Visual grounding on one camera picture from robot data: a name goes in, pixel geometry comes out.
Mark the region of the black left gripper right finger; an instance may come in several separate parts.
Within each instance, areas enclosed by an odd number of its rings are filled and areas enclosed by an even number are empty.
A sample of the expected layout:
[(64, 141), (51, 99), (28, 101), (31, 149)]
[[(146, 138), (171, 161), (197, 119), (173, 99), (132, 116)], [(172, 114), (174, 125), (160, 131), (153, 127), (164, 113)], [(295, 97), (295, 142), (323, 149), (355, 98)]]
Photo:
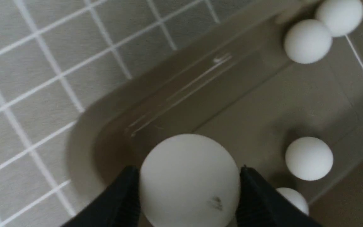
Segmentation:
[(255, 169), (243, 166), (240, 182), (236, 210), (238, 227), (321, 227), (277, 192)]

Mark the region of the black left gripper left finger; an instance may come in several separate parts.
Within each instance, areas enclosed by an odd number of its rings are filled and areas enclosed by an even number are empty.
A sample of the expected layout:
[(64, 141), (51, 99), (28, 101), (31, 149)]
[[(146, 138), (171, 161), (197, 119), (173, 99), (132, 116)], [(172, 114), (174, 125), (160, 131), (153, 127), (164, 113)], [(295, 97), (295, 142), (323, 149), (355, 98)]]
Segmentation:
[(137, 227), (141, 214), (139, 170), (126, 166), (91, 204), (64, 227)]

